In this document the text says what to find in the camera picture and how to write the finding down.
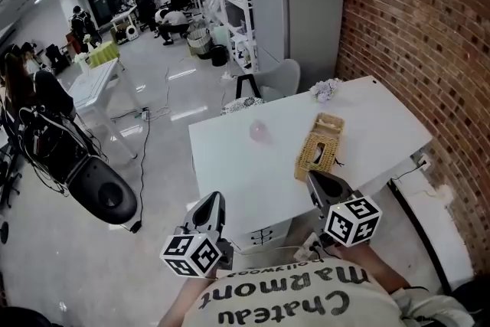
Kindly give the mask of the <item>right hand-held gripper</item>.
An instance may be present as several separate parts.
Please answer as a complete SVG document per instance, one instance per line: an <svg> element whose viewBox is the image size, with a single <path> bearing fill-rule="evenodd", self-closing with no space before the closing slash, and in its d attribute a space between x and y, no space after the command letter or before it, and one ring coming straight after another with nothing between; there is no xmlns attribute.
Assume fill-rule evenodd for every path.
<svg viewBox="0 0 490 327"><path fill-rule="evenodd" d="M323 232L329 237L352 247L374 236L383 213L370 196L354 192L344 179L327 172L309 171L306 184L312 203L319 210L325 207L326 200L347 200L328 209Z"/></svg>

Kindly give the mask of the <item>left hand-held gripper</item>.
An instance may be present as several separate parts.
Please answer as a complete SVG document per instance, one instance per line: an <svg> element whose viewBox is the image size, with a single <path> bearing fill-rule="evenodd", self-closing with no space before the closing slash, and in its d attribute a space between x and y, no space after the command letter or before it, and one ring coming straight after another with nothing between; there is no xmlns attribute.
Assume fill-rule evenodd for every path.
<svg viewBox="0 0 490 327"><path fill-rule="evenodd" d="M226 203L213 191L186 214L183 227L167 237L159 257L177 276L207 278L215 268L232 270L234 249L221 234Z"/></svg>

